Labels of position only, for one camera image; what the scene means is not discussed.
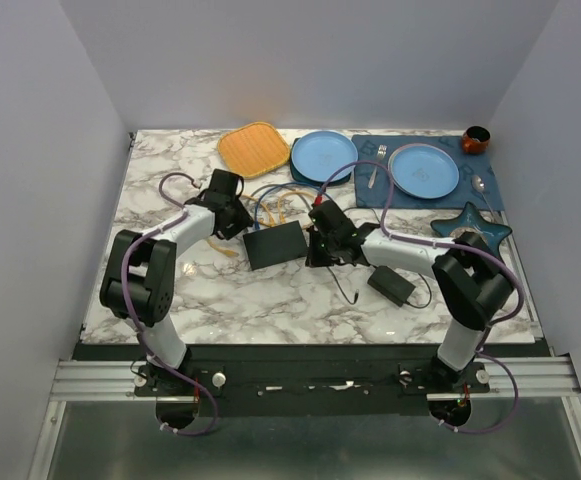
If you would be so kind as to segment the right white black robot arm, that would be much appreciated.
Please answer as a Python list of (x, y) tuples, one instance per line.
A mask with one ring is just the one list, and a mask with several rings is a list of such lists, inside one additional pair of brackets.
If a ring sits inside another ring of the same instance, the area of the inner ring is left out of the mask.
[(450, 392), (466, 380), (466, 368), (494, 316), (521, 287), (516, 276), (476, 234), (457, 239), (390, 232), (380, 223), (357, 226), (326, 200), (309, 212), (306, 265), (364, 265), (401, 269), (437, 282), (452, 320), (430, 367), (430, 379)]

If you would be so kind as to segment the black network switch box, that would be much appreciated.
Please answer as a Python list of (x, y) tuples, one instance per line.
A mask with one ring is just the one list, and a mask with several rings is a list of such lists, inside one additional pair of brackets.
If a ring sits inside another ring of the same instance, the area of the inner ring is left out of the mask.
[(247, 233), (243, 241), (253, 271), (303, 258), (308, 253), (298, 221)]

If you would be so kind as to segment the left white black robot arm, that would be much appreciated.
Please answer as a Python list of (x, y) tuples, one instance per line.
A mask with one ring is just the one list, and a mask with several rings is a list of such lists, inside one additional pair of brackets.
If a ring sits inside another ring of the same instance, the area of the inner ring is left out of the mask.
[(158, 186), (178, 212), (143, 232), (122, 230), (114, 237), (99, 291), (101, 305), (127, 320), (148, 360), (159, 366), (157, 382), (171, 395), (184, 393), (192, 380), (184, 364), (187, 346), (170, 318), (177, 259), (214, 236), (230, 240), (254, 225), (241, 201), (245, 186), (238, 174), (216, 169), (199, 193), (180, 201)]

